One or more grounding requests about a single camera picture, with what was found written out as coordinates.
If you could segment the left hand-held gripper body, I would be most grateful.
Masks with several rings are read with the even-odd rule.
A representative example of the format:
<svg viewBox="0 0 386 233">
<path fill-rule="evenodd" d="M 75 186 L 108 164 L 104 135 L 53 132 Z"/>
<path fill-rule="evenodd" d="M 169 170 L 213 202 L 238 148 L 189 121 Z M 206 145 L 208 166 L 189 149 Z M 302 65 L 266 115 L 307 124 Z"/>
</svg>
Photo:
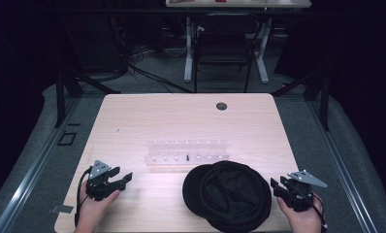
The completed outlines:
<svg viewBox="0 0 386 233">
<path fill-rule="evenodd" d="M 113 183 L 109 182 L 108 172 L 112 167 L 96 160 L 91 168 L 86 185 L 86 193 L 96 201 L 107 198 L 114 192 Z"/>
</svg>

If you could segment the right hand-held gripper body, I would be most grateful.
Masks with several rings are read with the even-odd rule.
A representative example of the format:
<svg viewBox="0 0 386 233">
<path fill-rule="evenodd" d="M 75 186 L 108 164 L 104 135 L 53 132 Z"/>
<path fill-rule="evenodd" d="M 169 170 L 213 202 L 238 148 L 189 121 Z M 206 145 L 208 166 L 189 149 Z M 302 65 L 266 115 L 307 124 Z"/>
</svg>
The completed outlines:
<svg viewBox="0 0 386 233">
<path fill-rule="evenodd" d="M 319 180 L 307 170 L 292 172 L 286 178 L 288 186 L 283 186 L 281 198 L 286 205 L 295 212 L 304 212 L 313 206 L 312 187 L 327 187 L 328 185 Z"/>
</svg>

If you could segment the person's right hand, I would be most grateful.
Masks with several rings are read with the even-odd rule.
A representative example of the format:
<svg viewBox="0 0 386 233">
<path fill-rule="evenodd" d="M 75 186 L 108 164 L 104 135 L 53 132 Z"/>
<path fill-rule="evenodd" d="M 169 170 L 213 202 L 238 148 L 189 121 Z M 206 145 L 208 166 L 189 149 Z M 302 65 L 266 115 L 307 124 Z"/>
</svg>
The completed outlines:
<svg viewBox="0 0 386 233">
<path fill-rule="evenodd" d="M 322 223 L 320 216 L 310 208 L 304 212 L 295 212 L 289 208 L 285 201 L 277 197 L 277 204 L 281 211 L 285 214 L 288 219 L 291 231 L 293 233 L 321 233 Z"/>
</svg>

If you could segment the person's left hand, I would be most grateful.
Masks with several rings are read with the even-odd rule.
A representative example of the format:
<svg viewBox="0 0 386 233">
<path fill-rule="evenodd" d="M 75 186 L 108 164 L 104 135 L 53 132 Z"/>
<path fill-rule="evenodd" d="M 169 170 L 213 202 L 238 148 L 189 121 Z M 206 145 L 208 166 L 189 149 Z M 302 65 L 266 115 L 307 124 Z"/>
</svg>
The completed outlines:
<svg viewBox="0 0 386 233">
<path fill-rule="evenodd" d="M 120 195 L 120 191 L 116 190 L 104 200 L 95 201 L 86 196 L 86 185 L 87 182 L 84 182 L 80 187 L 80 213 L 74 233 L 94 233 L 110 205 Z"/>
</svg>

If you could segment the grey tape strip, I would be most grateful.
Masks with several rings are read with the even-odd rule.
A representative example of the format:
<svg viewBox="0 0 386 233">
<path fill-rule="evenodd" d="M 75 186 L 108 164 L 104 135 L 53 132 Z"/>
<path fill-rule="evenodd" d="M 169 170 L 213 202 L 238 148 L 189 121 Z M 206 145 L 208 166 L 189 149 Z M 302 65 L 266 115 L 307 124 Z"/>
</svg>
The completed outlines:
<svg viewBox="0 0 386 233">
<path fill-rule="evenodd" d="M 73 210 L 72 206 L 66 206 L 66 205 L 54 205 L 50 209 L 50 211 L 54 214 L 60 214 L 60 213 L 70 214 L 72 210 Z"/>
</svg>

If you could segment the black cap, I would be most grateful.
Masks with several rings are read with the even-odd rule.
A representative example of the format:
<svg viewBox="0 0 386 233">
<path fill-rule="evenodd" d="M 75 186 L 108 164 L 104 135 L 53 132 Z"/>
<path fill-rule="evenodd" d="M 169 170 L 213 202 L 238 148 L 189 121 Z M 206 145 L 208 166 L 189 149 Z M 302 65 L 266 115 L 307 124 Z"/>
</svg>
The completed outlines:
<svg viewBox="0 0 386 233">
<path fill-rule="evenodd" d="M 249 233 L 270 216 L 272 195 L 254 169 L 233 161 L 193 168 L 182 185 L 186 207 L 224 233 Z"/>
</svg>

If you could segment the black tape square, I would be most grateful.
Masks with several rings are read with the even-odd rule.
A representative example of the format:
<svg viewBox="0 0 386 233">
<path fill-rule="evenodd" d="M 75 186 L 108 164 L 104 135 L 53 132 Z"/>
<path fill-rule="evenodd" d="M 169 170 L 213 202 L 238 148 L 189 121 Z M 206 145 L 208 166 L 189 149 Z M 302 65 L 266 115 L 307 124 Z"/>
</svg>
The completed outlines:
<svg viewBox="0 0 386 233">
<path fill-rule="evenodd" d="M 71 146 L 76 138 L 78 133 L 77 132 L 67 132 L 64 131 L 57 143 L 58 146 Z"/>
</svg>

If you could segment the clear acrylic rack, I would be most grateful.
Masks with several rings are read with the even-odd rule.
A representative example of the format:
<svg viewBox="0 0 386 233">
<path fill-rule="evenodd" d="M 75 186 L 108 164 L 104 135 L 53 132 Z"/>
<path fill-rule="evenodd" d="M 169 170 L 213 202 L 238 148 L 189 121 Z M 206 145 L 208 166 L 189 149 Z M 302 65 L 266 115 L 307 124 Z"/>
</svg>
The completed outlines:
<svg viewBox="0 0 386 233">
<path fill-rule="evenodd" d="M 212 164 L 230 157 L 225 140 L 155 140 L 147 148 L 145 163 L 149 166 Z"/>
</svg>

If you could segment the black metal stand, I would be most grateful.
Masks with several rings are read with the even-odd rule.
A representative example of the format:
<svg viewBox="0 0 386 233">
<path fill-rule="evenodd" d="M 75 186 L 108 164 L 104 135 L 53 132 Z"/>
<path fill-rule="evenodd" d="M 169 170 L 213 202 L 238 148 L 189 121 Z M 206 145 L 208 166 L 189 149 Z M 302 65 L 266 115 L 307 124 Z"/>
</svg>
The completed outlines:
<svg viewBox="0 0 386 233">
<path fill-rule="evenodd" d="M 68 91 L 73 98 L 81 98 L 83 95 L 79 81 L 88 83 L 105 94 L 119 94 L 119 91 L 91 79 L 83 72 L 68 66 L 62 66 L 56 79 L 57 120 L 55 127 L 59 127 L 66 118 L 65 91 Z"/>
<path fill-rule="evenodd" d="M 306 89 L 303 97 L 306 101 L 315 101 L 320 94 L 319 120 L 326 131 L 329 131 L 328 112 L 330 100 L 330 77 L 324 71 L 314 71 L 305 77 L 285 84 L 279 90 L 272 92 L 272 96 L 278 97 L 297 86 L 305 84 Z"/>
</svg>

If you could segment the black chair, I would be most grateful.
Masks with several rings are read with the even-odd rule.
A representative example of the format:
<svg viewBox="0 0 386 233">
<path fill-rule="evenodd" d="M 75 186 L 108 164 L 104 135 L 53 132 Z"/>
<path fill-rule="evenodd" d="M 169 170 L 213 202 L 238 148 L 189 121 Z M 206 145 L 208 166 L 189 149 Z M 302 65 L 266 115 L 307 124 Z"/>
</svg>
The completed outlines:
<svg viewBox="0 0 386 233">
<path fill-rule="evenodd" d="M 209 66 L 247 67 L 243 92 L 247 92 L 261 23 L 252 14 L 207 14 L 196 20 L 193 50 L 194 91 L 198 90 L 198 68 Z"/>
</svg>

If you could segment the white-legged desk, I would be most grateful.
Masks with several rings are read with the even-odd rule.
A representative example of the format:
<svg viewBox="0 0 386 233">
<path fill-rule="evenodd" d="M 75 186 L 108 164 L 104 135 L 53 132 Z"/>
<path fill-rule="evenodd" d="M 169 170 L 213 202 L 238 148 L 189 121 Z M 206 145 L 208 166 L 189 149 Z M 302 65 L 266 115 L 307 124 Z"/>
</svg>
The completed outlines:
<svg viewBox="0 0 386 233">
<path fill-rule="evenodd" d="M 311 7 L 311 0 L 166 0 L 166 6 L 170 8 L 190 9 L 244 9 L 258 10 L 261 13 L 269 13 L 274 10 L 290 10 L 295 12 Z M 268 83 L 269 77 L 264 63 L 264 53 L 271 32 L 273 19 L 269 17 L 262 23 L 261 46 L 255 52 L 256 65 L 262 83 Z"/>
</svg>

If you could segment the aluminium floor rail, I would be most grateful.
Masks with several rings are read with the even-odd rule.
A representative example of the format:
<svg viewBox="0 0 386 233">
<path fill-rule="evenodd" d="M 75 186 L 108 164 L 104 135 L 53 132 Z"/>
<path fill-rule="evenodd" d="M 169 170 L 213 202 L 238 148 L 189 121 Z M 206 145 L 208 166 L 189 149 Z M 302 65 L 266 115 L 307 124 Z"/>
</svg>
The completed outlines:
<svg viewBox="0 0 386 233">
<path fill-rule="evenodd" d="M 327 131 L 321 123 L 318 107 L 311 102 L 306 103 L 310 113 L 313 116 L 314 122 L 319 128 L 327 147 L 330 150 L 330 160 L 333 163 L 333 167 L 337 173 L 340 184 L 346 194 L 346 197 L 350 203 L 350 206 L 362 228 L 364 233 L 379 233 L 377 227 L 374 224 L 370 216 L 370 212 L 365 205 L 364 199 L 354 184 L 350 173 L 341 157 L 341 153 L 336 145 L 333 135 L 330 131 Z"/>
<path fill-rule="evenodd" d="M 9 233 L 50 159 L 63 127 L 75 112 L 80 99 L 73 98 L 64 108 L 58 127 L 56 102 L 46 100 L 41 115 L 20 157 L 0 190 L 0 233 Z"/>
</svg>

